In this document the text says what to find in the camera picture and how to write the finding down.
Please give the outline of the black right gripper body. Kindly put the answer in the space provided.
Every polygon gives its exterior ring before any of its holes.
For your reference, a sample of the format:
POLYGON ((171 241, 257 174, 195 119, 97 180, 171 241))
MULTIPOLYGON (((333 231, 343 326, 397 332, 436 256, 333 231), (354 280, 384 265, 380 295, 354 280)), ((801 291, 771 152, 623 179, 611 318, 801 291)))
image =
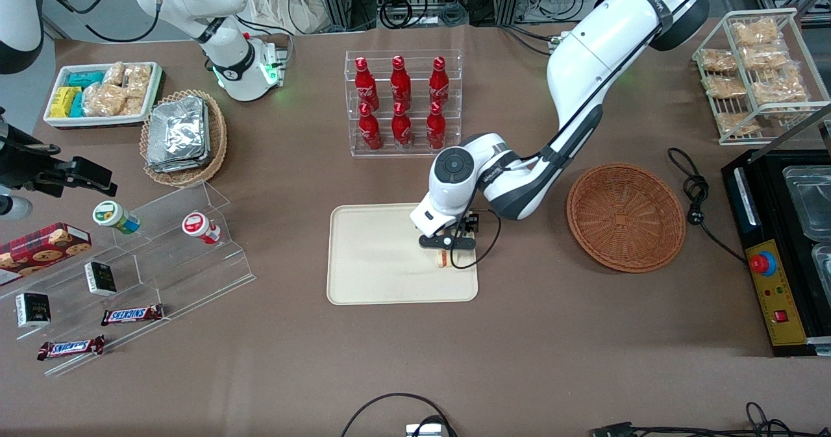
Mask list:
POLYGON ((38 182, 38 176, 53 170, 60 147, 45 144, 1 118, 1 184, 12 190, 51 191, 53 184, 38 182))

